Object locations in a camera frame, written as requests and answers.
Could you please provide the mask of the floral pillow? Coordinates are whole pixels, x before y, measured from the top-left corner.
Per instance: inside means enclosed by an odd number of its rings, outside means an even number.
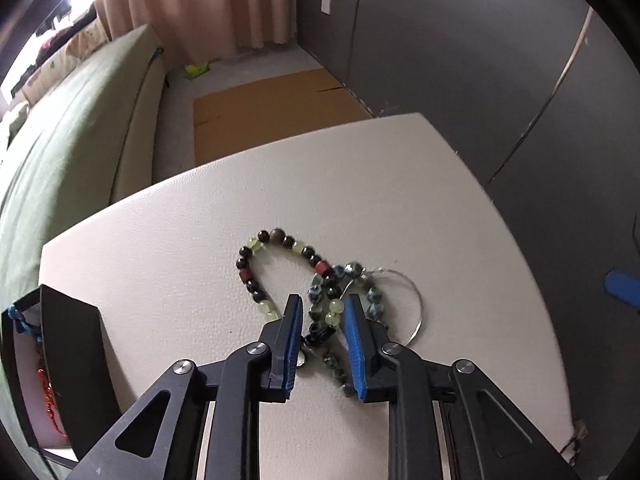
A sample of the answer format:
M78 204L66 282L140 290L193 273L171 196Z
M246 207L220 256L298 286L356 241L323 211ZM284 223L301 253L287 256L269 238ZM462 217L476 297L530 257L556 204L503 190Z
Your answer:
M109 41L107 32L98 22L81 29L27 79L21 88L24 100L30 106L36 105L95 50Z

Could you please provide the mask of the green yellow floor item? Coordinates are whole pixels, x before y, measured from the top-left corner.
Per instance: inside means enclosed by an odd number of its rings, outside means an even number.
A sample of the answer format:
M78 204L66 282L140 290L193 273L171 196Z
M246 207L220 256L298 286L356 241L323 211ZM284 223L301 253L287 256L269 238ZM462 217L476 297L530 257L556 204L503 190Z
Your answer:
M190 64L183 66L183 70L186 78L192 80L206 74L210 70L210 67L208 63Z

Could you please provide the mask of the green covered bed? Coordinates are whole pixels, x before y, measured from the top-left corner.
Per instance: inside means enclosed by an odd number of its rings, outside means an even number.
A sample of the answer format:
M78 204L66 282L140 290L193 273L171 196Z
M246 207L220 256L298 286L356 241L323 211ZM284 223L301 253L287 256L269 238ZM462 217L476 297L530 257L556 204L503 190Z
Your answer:
M1 303L38 285L42 248L152 183L165 66L150 25L108 42L29 112L1 165Z

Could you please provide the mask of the thin silver hoop bangle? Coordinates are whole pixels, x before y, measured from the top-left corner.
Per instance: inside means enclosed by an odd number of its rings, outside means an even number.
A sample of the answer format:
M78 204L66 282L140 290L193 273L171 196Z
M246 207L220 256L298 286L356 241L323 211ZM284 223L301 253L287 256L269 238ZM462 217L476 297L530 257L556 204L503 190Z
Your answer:
M426 301L407 274L391 268L363 268L349 276L341 300L360 299L367 320L381 324L393 339L407 347L416 343L426 322Z

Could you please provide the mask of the flattened brown cardboard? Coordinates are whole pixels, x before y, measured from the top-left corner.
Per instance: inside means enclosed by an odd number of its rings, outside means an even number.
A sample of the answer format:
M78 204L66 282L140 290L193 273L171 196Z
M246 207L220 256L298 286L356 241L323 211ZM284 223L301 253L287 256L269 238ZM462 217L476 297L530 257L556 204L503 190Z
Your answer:
M195 163L370 117L324 68L241 84L194 101Z

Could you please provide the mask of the pink curtain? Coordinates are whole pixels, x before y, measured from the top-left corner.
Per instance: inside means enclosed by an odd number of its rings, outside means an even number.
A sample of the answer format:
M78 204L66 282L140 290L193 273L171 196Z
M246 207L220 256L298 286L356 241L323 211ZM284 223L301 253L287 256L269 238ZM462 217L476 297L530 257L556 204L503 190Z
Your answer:
M151 26L168 70L286 44L295 34L294 6L295 0L96 0L113 39Z

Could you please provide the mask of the black square jewelry box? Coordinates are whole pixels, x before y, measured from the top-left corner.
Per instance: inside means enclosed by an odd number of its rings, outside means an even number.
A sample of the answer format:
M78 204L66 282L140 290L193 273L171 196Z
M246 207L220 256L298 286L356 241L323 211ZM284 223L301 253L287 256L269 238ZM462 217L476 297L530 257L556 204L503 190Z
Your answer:
M28 446L75 466L122 414L99 310L41 285L1 322L1 363Z

